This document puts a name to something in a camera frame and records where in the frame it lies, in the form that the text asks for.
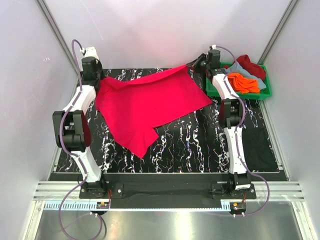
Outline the pink red t-shirt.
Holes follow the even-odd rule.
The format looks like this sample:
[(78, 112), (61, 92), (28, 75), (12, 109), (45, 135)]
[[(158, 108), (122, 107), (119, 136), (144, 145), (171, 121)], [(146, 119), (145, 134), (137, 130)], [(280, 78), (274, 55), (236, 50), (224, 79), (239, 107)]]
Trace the pink red t-shirt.
[(155, 128), (212, 103), (186, 65), (130, 81), (106, 77), (100, 84), (96, 109), (114, 140), (139, 158), (159, 137)]

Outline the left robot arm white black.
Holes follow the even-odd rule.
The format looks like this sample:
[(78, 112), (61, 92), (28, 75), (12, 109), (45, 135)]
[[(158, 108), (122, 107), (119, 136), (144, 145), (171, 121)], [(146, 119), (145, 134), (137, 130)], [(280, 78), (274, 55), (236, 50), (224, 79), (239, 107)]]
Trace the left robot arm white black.
[(86, 113), (96, 99), (104, 73), (97, 56), (85, 56), (81, 64), (74, 96), (63, 110), (52, 114), (52, 121), (57, 146), (75, 161), (82, 174), (79, 197), (98, 199), (107, 195), (108, 186), (91, 152), (92, 135)]

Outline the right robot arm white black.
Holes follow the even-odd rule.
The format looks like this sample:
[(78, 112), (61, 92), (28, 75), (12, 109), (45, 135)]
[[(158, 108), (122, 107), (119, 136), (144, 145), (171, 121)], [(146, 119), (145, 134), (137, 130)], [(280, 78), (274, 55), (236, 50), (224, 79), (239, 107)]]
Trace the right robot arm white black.
[(250, 171), (245, 164), (243, 149), (243, 123), (245, 120), (245, 104), (237, 95), (228, 80), (228, 74), (221, 68), (220, 50), (231, 53), (225, 47), (212, 45), (208, 53), (202, 53), (194, 61), (187, 64), (196, 73), (206, 76), (216, 88), (221, 98), (218, 121), (227, 140), (229, 152), (229, 173), (222, 195), (243, 200), (250, 191)]

